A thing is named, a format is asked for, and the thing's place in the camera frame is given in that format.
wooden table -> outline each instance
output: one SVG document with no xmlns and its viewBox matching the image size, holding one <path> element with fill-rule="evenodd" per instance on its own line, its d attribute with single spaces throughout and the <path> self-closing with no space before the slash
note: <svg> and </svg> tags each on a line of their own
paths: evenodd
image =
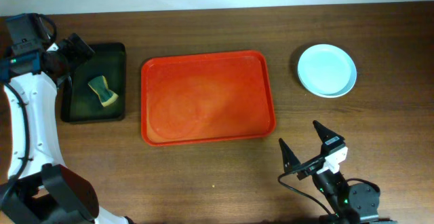
<svg viewBox="0 0 434 224">
<path fill-rule="evenodd" d="M 380 216 L 401 223 L 434 219 L 434 2 L 51 17 L 60 37 L 76 32 L 88 43 L 126 46 L 125 119 L 70 125 L 57 118 L 66 165 L 92 183 L 100 204 L 113 213 L 137 223 L 299 223 L 325 214 L 277 183 L 283 171 L 277 139 L 284 138 L 301 161 L 316 156 L 321 143 L 311 122 L 317 119 L 347 139 L 345 177 L 381 187 Z M 10 44 L 3 21 L 0 42 L 2 50 Z M 353 57 L 358 78 L 347 95 L 320 98 L 300 85 L 297 57 L 315 43 L 337 45 Z M 255 140 L 148 146 L 140 135 L 143 62 L 231 50 L 259 50 L 267 58 L 274 133 Z M 0 112 L 4 183 L 11 128 L 3 92 Z M 286 182 L 326 202 L 310 179 L 291 176 Z M 9 220 L 3 214 L 0 222 Z"/>
</svg>

light blue plate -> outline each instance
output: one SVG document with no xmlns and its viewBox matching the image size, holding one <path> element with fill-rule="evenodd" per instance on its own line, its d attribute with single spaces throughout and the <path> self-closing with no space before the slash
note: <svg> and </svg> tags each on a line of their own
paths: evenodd
<svg viewBox="0 0 434 224">
<path fill-rule="evenodd" d="M 344 50 L 319 44 L 308 48 L 300 57 L 298 78 L 311 93 L 324 98 L 337 98 L 353 88 L 357 70 Z"/>
</svg>

plastic tray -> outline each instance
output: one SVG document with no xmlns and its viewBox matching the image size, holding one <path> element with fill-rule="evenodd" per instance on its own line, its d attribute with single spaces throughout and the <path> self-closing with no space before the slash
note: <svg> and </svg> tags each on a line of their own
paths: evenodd
<svg viewBox="0 0 434 224">
<path fill-rule="evenodd" d="M 125 116 L 125 46 L 122 43 L 90 45 L 95 55 L 81 64 L 71 75 L 73 86 L 66 81 L 63 89 L 60 118 L 64 122 L 83 124 L 121 120 Z M 88 82 L 99 75 L 117 93 L 117 100 L 103 107 Z"/>
<path fill-rule="evenodd" d="M 142 137 L 152 146 L 258 138 L 275 125 L 260 52 L 153 58 L 142 67 Z"/>
</svg>

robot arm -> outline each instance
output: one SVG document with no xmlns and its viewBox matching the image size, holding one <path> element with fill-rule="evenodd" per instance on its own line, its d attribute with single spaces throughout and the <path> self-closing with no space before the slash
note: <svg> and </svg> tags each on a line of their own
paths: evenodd
<svg viewBox="0 0 434 224">
<path fill-rule="evenodd" d="M 303 164 L 300 163 L 286 143 L 279 139 L 283 156 L 283 169 L 285 170 L 285 173 L 278 178 L 279 183 L 317 202 L 328 213 L 319 218 L 320 223 L 397 223 L 389 220 L 381 221 L 378 218 L 380 188 L 377 185 L 361 179 L 346 180 L 340 173 L 339 163 L 345 160 L 348 152 L 344 142 L 345 138 L 317 121 L 313 121 L 313 125 L 322 141 L 321 153 Z M 324 194 L 335 214 L 332 214 L 314 197 L 281 182 L 281 179 L 289 174 L 297 174 L 299 180 L 312 176 L 316 188 Z M 361 183 L 349 185 L 349 181 Z"/>
<path fill-rule="evenodd" d="M 52 44 L 52 35 L 44 33 L 47 29 L 37 16 L 7 20 L 14 43 L 22 43 L 13 45 L 15 56 L 0 60 L 13 140 L 9 181 L 0 186 L 1 210 L 15 223 L 131 224 L 129 218 L 99 206 L 92 185 L 66 168 L 60 152 L 54 114 L 57 86 L 47 70 L 58 68 L 61 60 L 74 60 L 71 55 L 89 58 L 93 50 L 75 34 L 60 48 L 42 50 Z M 36 198 L 42 188 L 48 194 Z"/>
</svg>

green sponge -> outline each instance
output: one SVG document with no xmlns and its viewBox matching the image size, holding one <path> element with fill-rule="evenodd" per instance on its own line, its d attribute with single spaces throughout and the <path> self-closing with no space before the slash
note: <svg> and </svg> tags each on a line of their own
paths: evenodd
<svg viewBox="0 0 434 224">
<path fill-rule="evenodd" d="M 103 107 L 107 107 L 117 100 L 118 95 L 109 89 L 107 80 L 103 75 L 93 78 L 87 84 L 98 95 Z"/>
</svg>

